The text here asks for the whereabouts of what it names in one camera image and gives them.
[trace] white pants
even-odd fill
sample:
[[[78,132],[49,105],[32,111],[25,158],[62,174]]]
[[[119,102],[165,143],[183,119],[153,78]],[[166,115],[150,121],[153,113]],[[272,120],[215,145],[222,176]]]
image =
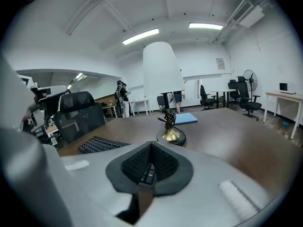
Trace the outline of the white pants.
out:
[[[122,117],[129,118],[129,102],[127,102],[127,101],[124,101]]]

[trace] standing fan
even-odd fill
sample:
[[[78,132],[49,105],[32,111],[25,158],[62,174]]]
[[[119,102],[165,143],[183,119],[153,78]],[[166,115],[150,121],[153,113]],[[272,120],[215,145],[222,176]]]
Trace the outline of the standing fan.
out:
[[[243,73],[243,77],[245,77],[245,81],[247,83],[247,89],[249,92],[251,92],[251,97],[252,98],[252,92],[256,90],[257,85],[258,85],[258,79],[256,74],[252,70],[246,70]]]

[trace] white lamp shade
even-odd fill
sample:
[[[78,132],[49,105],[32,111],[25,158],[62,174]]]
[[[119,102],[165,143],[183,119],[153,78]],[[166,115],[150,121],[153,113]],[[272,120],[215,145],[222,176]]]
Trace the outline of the white lamp shade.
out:
[[[144,95],[183,91],[184,81],[176,56],[165,42],[155,42],[143,51]]]

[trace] blue folder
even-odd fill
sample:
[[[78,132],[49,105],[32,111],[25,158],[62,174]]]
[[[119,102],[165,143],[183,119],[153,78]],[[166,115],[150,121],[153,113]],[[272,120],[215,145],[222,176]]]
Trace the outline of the blue folder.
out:
[[[191,122],[197,122],[198,119],[195,118],[191,113],[182,113],[176,115],[176,122],[175,124],[181,124],[181,123],[191,123]]]

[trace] backpack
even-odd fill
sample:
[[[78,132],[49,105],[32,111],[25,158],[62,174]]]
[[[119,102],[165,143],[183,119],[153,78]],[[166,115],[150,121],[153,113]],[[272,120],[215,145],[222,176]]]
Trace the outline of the backpack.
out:
[[[121,96],[121,94],[120,94],[121,88],[122,88],[122,87],[120,87],[119,90],[118,90],[118,88],[117,88],[117,90],[116,90],[116,92],[115,92],[115,99],[116,99],[116,104],[117,104],[117,105],[120,104],[121,107],[123,107],[124,104],[125,104],[125,102],[124,102],[124,100],[123,100],[123,98],[122,98],[122,96]]]

